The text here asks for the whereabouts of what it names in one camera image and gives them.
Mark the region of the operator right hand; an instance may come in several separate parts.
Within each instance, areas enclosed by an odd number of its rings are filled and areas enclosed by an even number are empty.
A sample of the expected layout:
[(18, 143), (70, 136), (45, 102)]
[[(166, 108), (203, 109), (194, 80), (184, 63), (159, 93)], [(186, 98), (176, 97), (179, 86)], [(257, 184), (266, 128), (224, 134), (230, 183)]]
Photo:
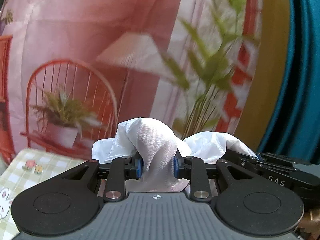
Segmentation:
[(305, 212), (298, 227), (301, 232), (310, 234), (308, 239), (319, 239), (319, 209)]

